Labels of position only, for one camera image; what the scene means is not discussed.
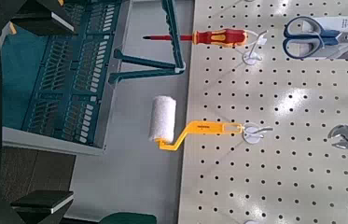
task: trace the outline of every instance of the gray floor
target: gray floor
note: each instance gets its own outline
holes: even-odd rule
[[[177,1],[182,34],[192,33],[193,1]],[[143,40],[143,35],[168,33],[160,1],[133,4],[125,53],[173,62],[166,41]],[[189,65],[191,44],[183,43]],[[123,65],[124,71],[144,67]],[[109,126],[108,153],[104,157],[77,156],[71,190],[75,201],[67,217],[100,220],[118,211],[153,214],[159,223],[177,220],[183,148],[159,150],[148,141],[151,105],[158,95],[177,101],[175,134],[185,127],[188,72],[182,76],[125,80],[118,84]]]
[[[9,203],[37,190],[69,190],[76,156],[4,147],[0,188]]]

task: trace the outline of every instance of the pegboard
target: pegboard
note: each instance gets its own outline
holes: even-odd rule
[[[254,122],[274,131],[256,145],[241,135],[185,142],[179,223],[348,224],[348,150],[327,139],[348,124],[348,61],[292,60],[282,48],[297,16],[348,15],[348,1],[196,0],[194,30],[268,30],[262,61],[249,49],[192,48],[188,122]]]

